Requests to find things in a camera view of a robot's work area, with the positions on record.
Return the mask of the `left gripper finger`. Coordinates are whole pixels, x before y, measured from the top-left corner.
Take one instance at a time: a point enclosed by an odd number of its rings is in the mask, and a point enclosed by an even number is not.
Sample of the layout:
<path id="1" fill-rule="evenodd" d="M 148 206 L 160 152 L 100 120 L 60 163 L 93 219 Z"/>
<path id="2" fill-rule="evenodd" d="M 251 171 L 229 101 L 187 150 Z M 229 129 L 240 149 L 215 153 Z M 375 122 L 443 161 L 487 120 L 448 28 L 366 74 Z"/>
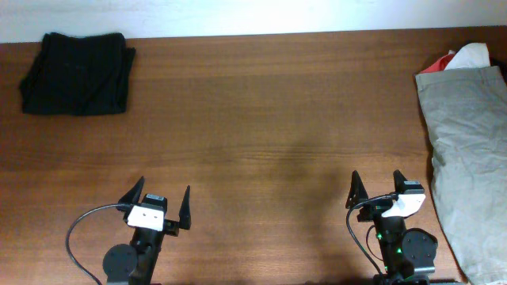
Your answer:
<path id="1" fill-rule="evenodd" d="M 183 230 L 189 230 L 192 225 L 191 218 L 191 210 L 190 210 L 190 190 L 191 187 L 188 185 L 183 200 L 181 202 L 181 207 L 179 210 L 179 228 Z"/>
<path id="2" fill-rule="evenodd" d="M 119 199 L 118 203 L 137 204 L 139 202 L 139 198 L 141 196 L 144 183 L 145 178 L 140 177 L 139 180 L 135 183 L 135 185 Z"/>

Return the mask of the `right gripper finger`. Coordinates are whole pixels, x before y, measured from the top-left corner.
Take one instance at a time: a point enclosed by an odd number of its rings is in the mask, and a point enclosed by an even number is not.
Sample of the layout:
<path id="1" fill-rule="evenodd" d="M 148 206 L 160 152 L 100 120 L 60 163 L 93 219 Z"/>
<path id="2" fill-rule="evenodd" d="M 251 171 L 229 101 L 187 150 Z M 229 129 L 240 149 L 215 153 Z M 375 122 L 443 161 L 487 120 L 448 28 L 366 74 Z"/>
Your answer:
<path id="1" fill-rule="evenodd" d="M 395 184 L 395 191 L 397 193 L 404 193 L 406 190 L 406 178 L 403 176 L 401 171 L 399 169 L 396 169 L 393 172 L 393 178 L 394 178 L 394 184 Z"/>
<path id="2" fill-rule="evenodd" d="M 364 184 L 360 178 L 360 174 L 354 170 L 352 172 L 352 179 L 348 198 L 346 200 L 345 208 L 350 209 L 356 206 L 358 203 L 362 203 L 368 199 L 368 194 L 364 187 Z"/>

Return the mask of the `khaki shorts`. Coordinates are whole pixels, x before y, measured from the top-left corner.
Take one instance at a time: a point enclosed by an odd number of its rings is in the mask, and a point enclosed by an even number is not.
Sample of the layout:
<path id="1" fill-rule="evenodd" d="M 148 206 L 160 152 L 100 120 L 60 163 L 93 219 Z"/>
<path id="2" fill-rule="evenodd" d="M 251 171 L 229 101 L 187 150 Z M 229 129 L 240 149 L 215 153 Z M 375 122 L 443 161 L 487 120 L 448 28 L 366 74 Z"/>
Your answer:
<path id="1" fill-rule="evenodd" d="M 498 67 L 415 77 L 433 147 L 432 194 L 472 284 L 506 282 L 506 84 Z"/>

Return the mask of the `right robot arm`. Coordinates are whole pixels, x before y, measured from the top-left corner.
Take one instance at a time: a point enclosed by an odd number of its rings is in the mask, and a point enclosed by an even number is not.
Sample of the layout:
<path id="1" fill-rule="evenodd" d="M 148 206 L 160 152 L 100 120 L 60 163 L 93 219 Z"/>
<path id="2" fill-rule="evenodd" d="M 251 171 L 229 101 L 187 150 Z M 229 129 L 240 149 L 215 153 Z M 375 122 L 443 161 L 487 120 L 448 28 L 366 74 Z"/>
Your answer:
<path id="1" fill-rule="evenodd" d="M 421 209 L 426 198 L 425 190 L 420 182 L 407 180 L 399 170 L 393 172 L 393 179 L 393 192 L 369 197 L 360 174 L 353 171 L 345 204 L 345 225 L 360 251 L 377 271 L 372 278 L 374 284 L 429 284 L 429 275 L 436 271 L 434 260 L 438 240 L 423 229 L 408 229 L 405 224 L 407 218 Z M 354 211 L 359 211 L 358 222 L 373 223 L 382 267 L 354 234 L 350 223 Z"/>

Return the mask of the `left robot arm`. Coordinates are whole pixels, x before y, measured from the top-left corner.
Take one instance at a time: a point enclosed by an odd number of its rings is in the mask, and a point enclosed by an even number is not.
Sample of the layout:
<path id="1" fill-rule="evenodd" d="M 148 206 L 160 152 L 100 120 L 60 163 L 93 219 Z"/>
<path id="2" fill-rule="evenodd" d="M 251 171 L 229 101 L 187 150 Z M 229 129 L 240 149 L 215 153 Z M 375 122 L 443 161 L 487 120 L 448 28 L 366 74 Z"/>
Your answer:
<path id="1" fill-rule="evenodd" d="M 176 237 L 180 230 L 191 228 L 190 187 L 185 190 L 179 219 L 174 221 L 166 218 L 167 198 L 142 194 L 144 182 L 139 178 L 116 207 L 134 234 L 129 243 L 115 245 L 105 254 L 102 267 L 108 285 L 150 285 L 164 237 Z"/>

